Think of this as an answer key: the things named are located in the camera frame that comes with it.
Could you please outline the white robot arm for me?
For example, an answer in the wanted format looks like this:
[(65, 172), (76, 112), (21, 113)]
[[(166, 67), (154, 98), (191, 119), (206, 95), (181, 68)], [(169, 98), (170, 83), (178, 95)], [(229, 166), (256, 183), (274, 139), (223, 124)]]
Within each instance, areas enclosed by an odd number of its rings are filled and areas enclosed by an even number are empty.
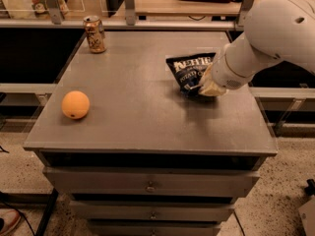
[(243, 33), (217, 52), (199, 94), (239, 89), (262, 70), (286, 61), (315, 72), (315, 1), (262, 0), (247, 13)]

